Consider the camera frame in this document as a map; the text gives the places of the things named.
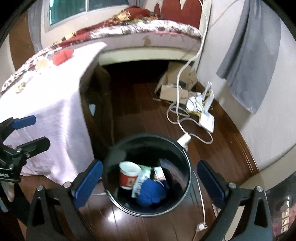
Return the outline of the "wooden door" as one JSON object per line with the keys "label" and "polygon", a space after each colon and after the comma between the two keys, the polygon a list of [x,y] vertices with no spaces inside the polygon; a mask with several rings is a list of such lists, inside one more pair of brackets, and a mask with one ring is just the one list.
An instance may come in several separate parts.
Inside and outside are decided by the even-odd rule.
{"label": "wooden door", "polygon": [[15,70],[18,70],[35,54],[28,26],[28,11],[23,13],[11,28],[9,42],[13,65]]}

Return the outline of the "red paper cup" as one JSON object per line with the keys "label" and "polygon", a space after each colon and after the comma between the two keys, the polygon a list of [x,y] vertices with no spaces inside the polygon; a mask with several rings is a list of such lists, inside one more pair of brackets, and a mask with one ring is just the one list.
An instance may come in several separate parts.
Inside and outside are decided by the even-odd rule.
{"label": "red paper cup", "polygon": [[133,185],[141,173],[141,168],[137,164],[133,162],[120,162],[119,163],[119,185],[122,189],[125,190],[132,190]]}

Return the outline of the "window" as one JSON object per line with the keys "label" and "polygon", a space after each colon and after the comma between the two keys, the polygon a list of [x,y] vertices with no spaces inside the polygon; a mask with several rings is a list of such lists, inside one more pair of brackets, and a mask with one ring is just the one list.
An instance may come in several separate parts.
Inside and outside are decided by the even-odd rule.
{"label": "window", "polygon": [[130,1],[44,1],[45,32],[79,17],[110,17],[130,5]]}

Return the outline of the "white power adapter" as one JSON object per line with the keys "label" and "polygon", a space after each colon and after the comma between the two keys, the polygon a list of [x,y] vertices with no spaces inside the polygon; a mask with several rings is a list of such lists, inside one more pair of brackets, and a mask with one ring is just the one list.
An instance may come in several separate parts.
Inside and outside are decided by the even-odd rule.
{"label": "white power adapter", "polygon": [[184,133],[178,140],[177,143],[184,149],[188,149],[188,144],[191,141],[191,136],[188,133]]}

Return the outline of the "grey curtain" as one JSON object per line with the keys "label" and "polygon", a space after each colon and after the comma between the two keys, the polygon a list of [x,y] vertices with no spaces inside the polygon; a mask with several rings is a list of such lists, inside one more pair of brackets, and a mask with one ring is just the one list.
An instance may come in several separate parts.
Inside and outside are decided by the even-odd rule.
{"label": "grey curtain", "polygon": [[217,71],[231,95],[257,113],[275,70],[281,40],[280,17],[264,1],[245,1],[230,47]]}

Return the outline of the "pink table cloth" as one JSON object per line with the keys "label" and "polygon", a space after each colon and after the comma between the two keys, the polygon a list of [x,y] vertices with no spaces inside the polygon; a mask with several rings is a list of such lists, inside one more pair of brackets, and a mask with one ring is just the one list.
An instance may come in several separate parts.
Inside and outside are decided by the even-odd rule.
{"label": "pink table cloth", "polygon": [[80,97],[80,83],[88,80],[106,47],[96,42],[76,48],[60,65],[48,63],[42,73],[33,71],[18,90],[15,84],[1,97],[1,120],[33,115],[36,123],[14,131],[5,141],[19,146],[37,138],[50,140],[47,151],[30,158],[22,175],[44,175],[57,184],[73,181],[94,155]]}

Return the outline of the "bed mattress floral sheet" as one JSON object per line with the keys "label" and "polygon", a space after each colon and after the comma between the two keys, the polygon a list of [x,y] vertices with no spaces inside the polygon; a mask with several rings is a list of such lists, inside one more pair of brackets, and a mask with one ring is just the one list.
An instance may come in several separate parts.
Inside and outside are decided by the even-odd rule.
{"label": "bed mattress floral sheet", "polygon": [[136,60],[189,60],[201,46],[202,33],[191,25],[169,20],[143,21],[126,26],[97,29],[69,40],[53,44],[30,57],[3,84],[5,93],[41,57],[52,57],[66,48],[80,48],[95,42],[104,42],[99,58],[101,65]]}

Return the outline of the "cardboard box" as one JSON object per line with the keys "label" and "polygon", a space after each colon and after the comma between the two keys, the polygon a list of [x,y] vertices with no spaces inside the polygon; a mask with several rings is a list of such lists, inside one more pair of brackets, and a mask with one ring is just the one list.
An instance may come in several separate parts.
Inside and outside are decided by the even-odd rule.
{"label": "cardboard box", "polygon": [[[160,78],[156,90],[160,91],[159,98],[161,100],[175,102],[177,101],[177,76],[184,63],[169,62],[167,71]],[[187,66],[181,73],[179,79],[179,96],[180,104],[186,104],[189,98],[189,92],[197,83],[197,75],[191,70],[191,66]]]}

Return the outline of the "dark blue cloth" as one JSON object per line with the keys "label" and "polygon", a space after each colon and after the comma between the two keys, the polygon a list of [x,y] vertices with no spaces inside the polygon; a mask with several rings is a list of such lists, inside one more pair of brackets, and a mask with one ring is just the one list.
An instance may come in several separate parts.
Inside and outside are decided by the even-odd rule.
{"label": "dark blue cloth", "polygon": [[165,180],[147,179],[142,184],[137,203],[142,207],[159,204],[166,198],[168,189],[169,185]]}

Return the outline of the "white wifi router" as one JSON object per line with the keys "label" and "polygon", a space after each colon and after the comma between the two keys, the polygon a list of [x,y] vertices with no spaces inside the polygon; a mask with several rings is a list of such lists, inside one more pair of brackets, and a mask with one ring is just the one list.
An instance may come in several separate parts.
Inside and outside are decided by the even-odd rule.
{"label": "white wifi router", "polygon": [[186,103],[186,111],[190,113],[204,113],[207,114],[212,106],[214,100],[214,92],[212,90],[212,83],[208,82],[206,88],[202,93],[189,92],[189,98]]}

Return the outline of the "red heart headboard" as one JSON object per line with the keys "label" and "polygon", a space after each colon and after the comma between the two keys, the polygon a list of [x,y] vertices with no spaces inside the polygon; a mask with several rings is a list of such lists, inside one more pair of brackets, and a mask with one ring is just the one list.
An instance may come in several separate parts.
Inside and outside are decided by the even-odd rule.
{"label": "red heart headboard", "polygon": [[199,28],[201,18],[201,4],[196,0],[168,0],[154,5],[154,12],[165,20]]}

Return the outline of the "blue white paper cup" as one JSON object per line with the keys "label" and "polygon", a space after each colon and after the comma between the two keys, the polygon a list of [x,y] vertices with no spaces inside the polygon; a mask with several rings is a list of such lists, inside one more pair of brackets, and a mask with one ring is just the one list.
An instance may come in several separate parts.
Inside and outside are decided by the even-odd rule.
{"label": "blue white paper cup", "polygon": [[47,57],[41,57],[35,65],[35,70],[37,73],[42,74],[49,70],[51,66],[51,61]]}

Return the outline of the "red plastic bag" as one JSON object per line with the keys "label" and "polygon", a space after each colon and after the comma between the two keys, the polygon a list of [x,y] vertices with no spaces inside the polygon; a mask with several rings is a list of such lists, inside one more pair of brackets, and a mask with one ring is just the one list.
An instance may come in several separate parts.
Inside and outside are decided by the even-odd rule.
{"label": "red plastic bag", "polygon": [[55,66],[58,66],[73,56],[74,51],[72,49],[63,49],[52,57],[52,62]]}

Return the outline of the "black trash bin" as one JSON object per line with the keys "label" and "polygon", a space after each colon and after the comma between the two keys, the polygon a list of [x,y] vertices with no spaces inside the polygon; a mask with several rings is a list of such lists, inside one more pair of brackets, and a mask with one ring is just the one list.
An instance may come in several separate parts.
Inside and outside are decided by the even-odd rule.
{"label": "black trash bin", "polygon": [[110,149],[103,161],[102,180],[117,208],[137,217],[156,217],[185,199],[192,167],[180,140],[142,133]]}

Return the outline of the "red patterned blanket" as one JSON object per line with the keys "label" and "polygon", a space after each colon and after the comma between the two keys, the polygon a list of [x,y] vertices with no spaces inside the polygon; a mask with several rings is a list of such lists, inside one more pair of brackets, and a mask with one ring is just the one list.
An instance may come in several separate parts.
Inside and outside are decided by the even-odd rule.
{"label": "red patterned blanket", "polygon": [[105,21],[72,32],[69,36],[63,37],[60,41],[57,41],[55,44],[60,44],[62,42],[70,43],[73,41],[86,39],[93,31],[100,30],[103,28],[114,26],[126,26],[140,21],[151,21],[158,19],[160,19],[159,14],[154,13],[153,11],[143,9],[138,6],[129,6],[128,8],[123,9],[122,11],[108,18]]}

